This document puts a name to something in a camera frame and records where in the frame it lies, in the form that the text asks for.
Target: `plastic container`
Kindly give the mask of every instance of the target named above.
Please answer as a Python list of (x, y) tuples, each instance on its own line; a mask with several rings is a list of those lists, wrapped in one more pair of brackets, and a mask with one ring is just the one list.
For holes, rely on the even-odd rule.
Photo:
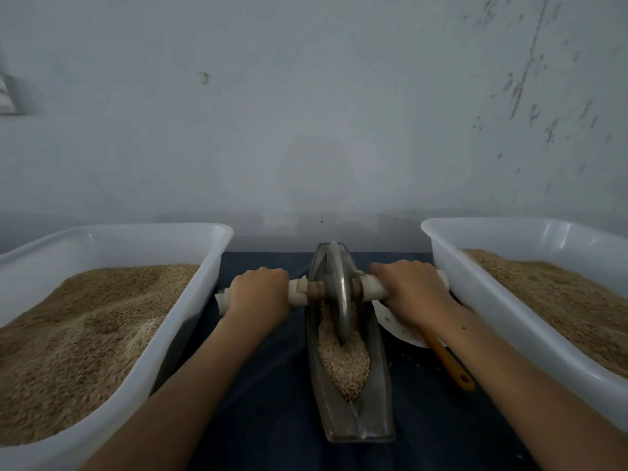
[(148, 398), (177, 332), (200, 316), (232, 237), (231, 227), (216, 223), (101, 225), (55, 233), (0, 255), (0, 327), (80, 272), (200, 264), (118, 390), (88, 417), (57, 435), (0, 448), (0, 468), (76, 469), (128, 420)]
[(628, 298), (628, 240), (568, 221), (545, 218), (434, 218), (421, 228), (451, 291), (514, 348), (623, 431), (628, 431), (628, 380), (580, 352), (508, 292), (463, 249), (507, 259), (549, 261)]

